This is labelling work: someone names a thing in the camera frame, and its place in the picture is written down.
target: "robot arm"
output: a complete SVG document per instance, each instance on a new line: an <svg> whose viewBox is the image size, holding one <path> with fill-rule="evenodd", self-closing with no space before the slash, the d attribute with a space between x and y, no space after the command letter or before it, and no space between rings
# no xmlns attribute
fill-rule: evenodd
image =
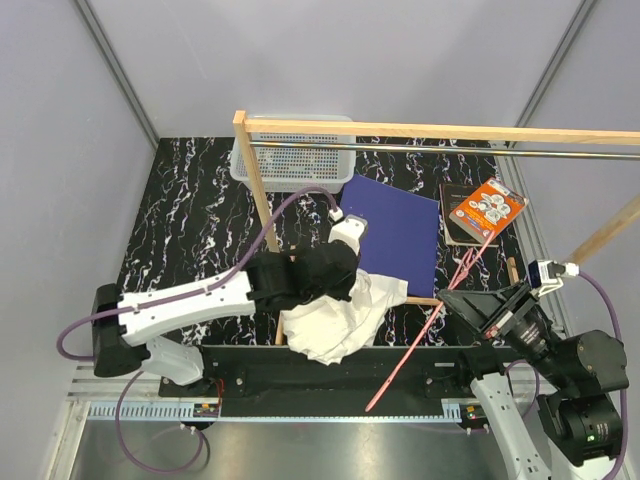
<svg viewBox="0 0 640 480"><path fill-rule="evenodd" d="M220 317L291 310L323 295L350 300L366 231L365 220L349 215L333 226L328 243L313 249L258 253L216 289L208 285L229 276L229 271L155 292L120 295L114 284L98 288L94 313L126 307L132 311L93 323L94 374L117 377L142 369L177 385L199 382L207 376L199 348L179 345L163 334ZM198 289L202 294L161 302ZM150 301L161 304L138 307Z"/></svg>
<svg viewBox="0 0 640 480"><path fill-rule="evenodd" d="M555 459L552 478L602 478L621 452L622 421L607 394L629 386L624 346L599 330L558 337L538 301L562 286L559 276L577 272L554 262L534 262L529 270L531 285L521 282L496 292L442 290L438 297L479 339L503 339L557 388L537 397ZM463 354L461 381L481 401L510 478L546 480L548 469L517 413L502 366L488 343L483 348Z"/></svg>

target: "black marble table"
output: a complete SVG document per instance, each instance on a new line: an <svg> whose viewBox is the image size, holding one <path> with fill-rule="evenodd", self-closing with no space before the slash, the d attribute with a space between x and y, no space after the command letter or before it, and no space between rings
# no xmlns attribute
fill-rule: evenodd
<svg viewBox="0 0 640 480"><path fill-rule="evenodd" d="M488 147L485 142L401 138L360 138L364 143ZM151 291L214 276L232 267L261 229L249 190L229 173L232 138L165 138L160 141L140 210L125 253L118 284L125 292ZM442 182L480 185L499 176L492 157L451 154L358 152L356 173L416 195L438 200ZM272 210L288 194L267 194ZM313 246L326 240L328 203L303 197L276 224L281 248ZM440 222L435 288L445 288L466 247L445 245ZM493 290L509 284L508 257L524 271L513 227L488 248L458 288ZM407 345L422 329L431 307L401 305L387 312L376 345ZM168 334L185 344L270 345L277 317L215 319ZM423 345L466 345L468 335L443 309Z"/></svg>

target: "wooden rod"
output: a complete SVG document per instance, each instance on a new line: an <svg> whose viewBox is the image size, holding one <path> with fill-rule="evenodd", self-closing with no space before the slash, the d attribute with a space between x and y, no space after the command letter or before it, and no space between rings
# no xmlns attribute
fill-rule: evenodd
<svg viewBox="0 0 640 480"><path fill-rule="evenodd" d="M282 314L278 314L278 326L276 327L276 345L284 345L284 319Z"/></svg>
<svg viewBox="0 0 640 480"><path fill-rule="evenodd" d="M429 305L435 307L440 303L440 300L428 297L407 297L407 301L404 303L405 305Z"/></svg>
<svg viewBox="0 0 640 480"><path fill-rule="evenodd" d="M410 123L331 122L249 118L248 133L297 133L381 137L456 138L505 142L586 143L640 145L640 132L565 130L553 128L477 127L468 125L421 125Z"/></svg>
<svg viewBox="0 0 640 480"><path fill-rule="evenodd" d="M520 275L518 275L518 267L516 265L516 259L513 257L507 258L507 275L509 275L509 283L515 285L520 281Z"/></svg>
<svg viewBox="0 0 640 480"><path fill-rule="evenodd" d="M247 112L244 110L236 111L236 114L233 117L233 130L236 133L236 139L240 145L244 166L247 169L249 185L251 185L251 194L253 195L253 200L256 202L260 223L264 227L271 217L271 209L269 208L269 202L267 202L267 194L264 191L264 184L262 183L262 176L260 175L258 158L256 157L255 149L251 146L251 138L245 128L247 121ZM280 251L276 240L275 227L269 230L266 240L270 251Z"/></svg>
<svg viewBox="0 0 640 480"><path fill-rule="evenodd" d="M639 218L640 194L631 199L631 201L611 217L607 223L591 235L586 242L576 248L575 251L569 255L567 262L582 265Z"/></svg>

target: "blue board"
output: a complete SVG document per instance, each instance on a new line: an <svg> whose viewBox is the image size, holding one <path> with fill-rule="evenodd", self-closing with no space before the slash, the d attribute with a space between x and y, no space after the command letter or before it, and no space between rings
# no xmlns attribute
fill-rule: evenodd
<svg viewBox="0 0 640 480"><path fill-rule="evenodd" d="M439 202L354 175L340 208L369 224L360 268L407 280L410 295L433 297Z"/></svg>

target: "orange label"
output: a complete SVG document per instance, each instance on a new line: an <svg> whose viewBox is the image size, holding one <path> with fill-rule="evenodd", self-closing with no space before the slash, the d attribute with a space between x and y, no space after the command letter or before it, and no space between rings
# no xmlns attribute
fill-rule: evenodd
<svg viewBox="0 0 640 480"><path fill-rule="evenodd" d="M526 198L492 178L458 205L451 219L465 230L473 230L477 234L473 236L481 241L491 232L502 232L526 205Z"/></svg>

